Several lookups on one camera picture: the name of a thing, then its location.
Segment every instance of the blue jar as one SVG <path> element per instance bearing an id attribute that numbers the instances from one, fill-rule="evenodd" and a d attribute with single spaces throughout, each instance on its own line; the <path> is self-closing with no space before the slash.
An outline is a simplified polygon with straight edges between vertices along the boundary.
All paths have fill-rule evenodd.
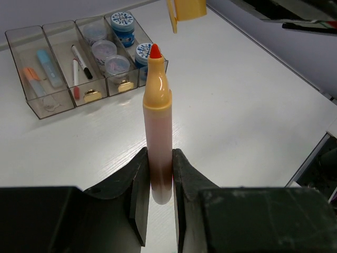
<path id="1" fill-rule="evenodd" d="M 111 28 L 125 47 L 135 42 L 135 19 L 128 12 L 116 12 L 111 15 Z"/>
<path id="2" fill-rule="evenodd" d="M 140 78 L 146 81 L 147 78 L 147 58 L 150 55 L 152 43 L 142 43 L 136 48 L 135 65 L 140 69 Z"/>

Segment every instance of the white pen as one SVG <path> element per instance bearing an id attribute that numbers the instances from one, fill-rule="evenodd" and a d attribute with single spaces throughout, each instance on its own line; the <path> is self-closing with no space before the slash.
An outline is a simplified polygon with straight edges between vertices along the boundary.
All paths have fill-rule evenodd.
<path id="1" fill-rule="evenodd" d="M 80 54 L 80 52 L 78 51 L 77 47 L 75 45 L 72 45 L 72 51 L 74 53 L 74 55 L 76 56 L 78 63 L 80 64 L 81 68 L 84 71 L 84 74 L 86 75 L 86 77 L 88 79 L 92 79 L 93 76 L 90 73 L 90 70 L 88 69 L 88 67 L 85 65 L 85 62 Z"/>
<path id="2" fill-rule="evenodd" d="M 73 59 L 74 86 L 78 86 L 78 61 Z"/>
<path id="3" fill-rule="evenodd" d="M 80 89 L 78 86 L 78 61 L 76 59 L 73 59 L 73 92 L 74 92 L 74 98 L 75 100 L 80 99 Z"/>

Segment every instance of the metal edge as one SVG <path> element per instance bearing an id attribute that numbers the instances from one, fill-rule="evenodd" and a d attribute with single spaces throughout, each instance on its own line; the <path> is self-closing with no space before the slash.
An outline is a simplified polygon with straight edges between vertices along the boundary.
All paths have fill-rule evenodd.
<path id="1" fill-rule="evenodd" d="M 333 199 L 333 197 L 335 196 L 336 193 L 337 193 L 337 187 L 336 187 L 336 189 L 333 191 L 333 193 L 331 194 L 331 196 L 329 197 L 329 200 L 328 200 L 329 203 L 331 202 L 331 200 Z"/>
<path id="2" fill-rule="evenodd" d="M 294 174 L 294 176 L 290 179 L 290 181 L 286 184 L 285 187 L 290 187 L 292 182 L 296 182 L 300 178 L 300 176 L 308 168 L 310 163 L 314 160 L 316 155 L 320 152 L 320 150 L 322 149 L 322 147 L 325 145 L 325 143 L 330 137 L 331 135 L 329 135 L 328 133 L 325 134 L 325 136 L 320 140 L 317 146 L 311 151 L 307 159 L 302 163 L 300 168 L 297 170 L 297 172 Z"/>
<path id="3" fill-rule="evenodd" d="M 285 61 L 283 61 L 281 58 L 279 58 L 277 55 L 275 55 L 272 51 L 270 51 L 267 47 L 265 47 L 263 44 L 261 44 L 258 40 L 256 40 L 254 37 L 252 37 L 249 33 L 242 30 L 239 26 L 237 26 L 234 22 L 223 16 L 219 11 L 217 11 L 215 8 L 213 8 L 210 4 L 207 4 L 207 7 L 212 10 L 215 14 L 217 14 L 219 17 L 221 17 L 223 20 L 228 22 L 230 25 L 232 25 L 235 29 L 237 29 L 239 32 L 241 32 L 243 35 L 245 35 L 247 38 L 249 38 L 252 42 L 254 42 L 256 45 L 258 45 L 260 48 L 264 49 L 267 53 L 269 53 L 272 57 L 274 57 L 276 60 L 278 60 L 282 65 L 287 67 L 290 71 L 292 71 L 295 75 L 297 75 L 299 78 L 301 78 L 304 82 L 312 86 L 315 90 L 321 93 L 320 89 L 316 87 L 313 83 L 311 83 L 308 79 L 306 79 L 303 75 L 301 75 L 299 72 L 297 72 L 295 69 L 293 69 L 291 66 L 289 66 Z"/>

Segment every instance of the small plastic jar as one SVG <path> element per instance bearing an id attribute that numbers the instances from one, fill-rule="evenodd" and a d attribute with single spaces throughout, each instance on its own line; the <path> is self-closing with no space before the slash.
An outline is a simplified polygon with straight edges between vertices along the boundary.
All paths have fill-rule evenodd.
<path id="1" fill-rule="evenodd" d="M 135 42 L 134 17 L 128 12 L 116 12 L 111 15 L 111 28 L 125 47 Z"/>
<path id="2" fill-rule="evenodd" d="M 152 43 L 142 43 L 136 48 L 135 65 L 140 69 L 140 78 L 146 81 L 147 78 L 147 58 L 150 55 Z"/>
<path id="3" fill-rule="evenodd" d="M 122 55 L 112 55 L 105 61 L 105 70 L 108 76 L 115 76 L 112 80 L 114 84 L 120 85 L 127 80 L 130 62 Z"/>
<path id="4" fill-rule="evenodd" d="M 108 57 L 117 54 L 117 47 L 111 41 L 97 41 L 92 46 L 92 52 L 100 69 L 105 72 L 105 61 Z"/>
<path id="5" fill-rule="evenodd" d="M 89 46 L 92 46 L 96 41 L 106 40 L 106 28 L 98 23 L 87 24 L 83 28 L 83 36 Z"/>

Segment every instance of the white table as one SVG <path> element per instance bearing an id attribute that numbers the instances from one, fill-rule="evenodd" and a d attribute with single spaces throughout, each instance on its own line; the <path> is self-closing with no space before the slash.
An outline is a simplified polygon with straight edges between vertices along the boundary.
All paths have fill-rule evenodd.
<path id="1" fill-rule="evenodd" d="M 208 11 L 172 33 L 165 1 L 132 10 L 169 60 L 173 145 L 219 186 L 285 186 L 337 118 L 336 105 Z M 0 186 L 86 189 L 146 145 L 144 88 L 38 120 L 0 52 Z M 176 251 L 173 200 L 151 199 L 146 248 Z"/>

